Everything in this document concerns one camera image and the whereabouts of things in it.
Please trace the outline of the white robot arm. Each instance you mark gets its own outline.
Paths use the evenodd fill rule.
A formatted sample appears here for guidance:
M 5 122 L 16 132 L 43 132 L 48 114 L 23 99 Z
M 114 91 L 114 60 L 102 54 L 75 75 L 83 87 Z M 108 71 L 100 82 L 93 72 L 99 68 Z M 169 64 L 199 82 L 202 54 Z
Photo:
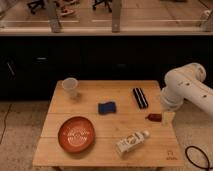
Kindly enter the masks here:
M 170 125 L 176 111 L 188 100 L 213 117 L 213 89 L 204 84 L 206 70 L 199 63 L 189 63 L 169 70 L 161 90 L 162 124 Z

